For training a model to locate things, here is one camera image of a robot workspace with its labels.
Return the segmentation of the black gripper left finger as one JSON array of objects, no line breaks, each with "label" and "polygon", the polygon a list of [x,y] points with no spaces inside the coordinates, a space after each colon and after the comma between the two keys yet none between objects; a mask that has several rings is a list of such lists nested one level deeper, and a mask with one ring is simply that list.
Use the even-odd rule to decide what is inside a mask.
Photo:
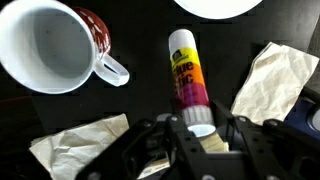
[{"label": "black gripper left finger", "polygon": [[170,168],[165,172],[165,180],[202,180],[204,170],[200,164],[206,152],[199,140],[175,115],[167,118],[166,134],[170,147]]}]

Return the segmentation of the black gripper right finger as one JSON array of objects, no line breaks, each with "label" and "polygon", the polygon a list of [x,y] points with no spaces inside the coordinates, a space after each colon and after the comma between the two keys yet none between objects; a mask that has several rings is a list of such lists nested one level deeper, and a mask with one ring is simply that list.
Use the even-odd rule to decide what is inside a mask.
[{"label": "black gripper right finger", "polygon": [[246,172],[254,180],[284,180],[284,170],[273,152],[274,138],[264,127],[255,125],[245,116],[234,116],[219,101],[211,99],[210,107],[216,118],[224,117],[226,123],[223,138],[232,151],[244,157]]}]

